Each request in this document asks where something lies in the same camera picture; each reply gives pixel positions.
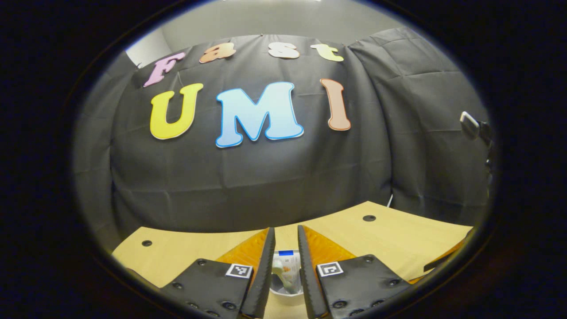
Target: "wooden table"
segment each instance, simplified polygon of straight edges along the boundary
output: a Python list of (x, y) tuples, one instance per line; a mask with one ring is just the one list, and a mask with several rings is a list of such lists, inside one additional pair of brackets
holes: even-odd
[[(364, 221), (366, 215), (376, 219)], [(374, 254), (405, 280), (425, 275), (423, 266), (452, 248), (472, 228), (365, 202), (317, 219), (276, 227), (276, 250), (298, 249), (299, 224), (327, 236), (356, 256)], [(195, 259), (215, 260), (259, 231), (182, 233), (140, 227), (112, 256), (152, 284), (163, 287)], [(152, 245), (143, 246), (146, 240)], [(307, 318), (307, 313), (304, 304), (282, 305), (270, 293), (264, 318)]]

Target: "blue letter m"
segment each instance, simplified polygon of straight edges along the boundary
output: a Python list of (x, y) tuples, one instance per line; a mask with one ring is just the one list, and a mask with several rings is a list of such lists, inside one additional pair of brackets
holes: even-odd
[(268, 115), (270, 126), (265, 131), (267, 138), (281, 140), (301, 136), (303, 127), (297, 124), (291, 105), (292, 90), (293, 83), (271, 83), (264, 89), (258, 104), (254, 104), (242, 89), (228, 90), (217, 95), (217, 100), (222, 103), (222, 131), (217, 138), (217, 146), (228, 148), (242, 142), (242, 134), (236, 131), (237, 120), (246, 135), (256, 141)]

